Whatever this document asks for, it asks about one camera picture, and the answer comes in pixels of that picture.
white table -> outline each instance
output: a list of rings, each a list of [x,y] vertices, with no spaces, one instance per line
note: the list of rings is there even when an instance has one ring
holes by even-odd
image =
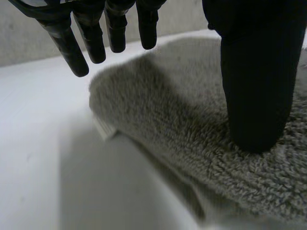
[[[207,35],[192,32],[178,36]],[[1,230],[189,230],[188,211],[125,136],[104,143],[88,107],[93,75],[143,53],[106,49],[75,77],[61,57],[0,69]],[[207,229],[265,229],[227,222]]]

black cylindrical object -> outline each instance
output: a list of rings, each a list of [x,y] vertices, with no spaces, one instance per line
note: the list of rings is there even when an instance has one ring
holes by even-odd
[[[72,33],[70,16],[56,22],[44,20],[38,20],[38,22],[48,31],[72,72],[77,77],[87,75],[89,68]]]
[[[102,30],[99,24],[104,7],[104,0],[74,2],[74,18],[90,59],[95,64],[102,63],[106,59]]]
[[[106,0],[105,17],[110,48],[114,53],[121,53],[126,48],[125,14],[134,5],[135,0]]]
[[[144,49],[152,49],[157,43],[158,10],[166,0],[137,0],[139,32]]]
[[[231,2],[203,0],[209,24],[222,36],[230,134],[242,149],[263,152],[275,145],[290,114],[307,1]]]

wall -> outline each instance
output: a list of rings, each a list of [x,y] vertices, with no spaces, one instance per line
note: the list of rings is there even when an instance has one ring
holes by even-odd
[[[207,28],[201,0],[168,0],[159,11],[158,35]],[[139,40],[135,6],[127,13],[127,42]],[[101,18],[104,43],[108,46],[104,16]],[[58,56],[54,43],[36,20],[25,17],[7,0],[0,1],[0,66]],[[72,29],[82,49],[84,44],[73,21]]]

towel tag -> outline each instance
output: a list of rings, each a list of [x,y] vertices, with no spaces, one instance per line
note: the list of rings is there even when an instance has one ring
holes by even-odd
[[[93,115],[94,125],[103,141],[111,139],[117,132],[116,128]]]

towel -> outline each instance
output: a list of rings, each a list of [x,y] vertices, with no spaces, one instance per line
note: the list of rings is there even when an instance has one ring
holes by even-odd
[[[228,213],[305,225],[306,64],[302,50],[283,136],[263,154],[242,151],[230,139],[218,39],[184,38],[103,70],[90,85],[90,108],[172,174],[199,220]]]

